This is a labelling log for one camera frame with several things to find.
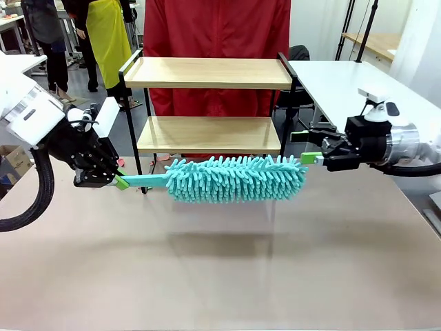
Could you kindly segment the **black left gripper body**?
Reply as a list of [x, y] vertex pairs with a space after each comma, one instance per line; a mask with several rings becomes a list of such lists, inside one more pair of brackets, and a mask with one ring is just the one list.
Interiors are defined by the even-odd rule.
[[94, 131], [94, 124], [87, 119], [63, 119], [46, 136], [49, 155], [75, 171], [76, 187], [102, 188], [119, 175], [119, 156], [110, 140]]

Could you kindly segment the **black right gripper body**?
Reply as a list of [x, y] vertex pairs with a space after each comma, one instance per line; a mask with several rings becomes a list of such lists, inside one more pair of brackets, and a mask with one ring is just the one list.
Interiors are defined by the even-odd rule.
[[391, 128], [389, 121], [372, 122], [363, 116], [349, 117], [345, 133], [327, 150], [328, 171], [355, 170], [361, 163], [382, 161]]

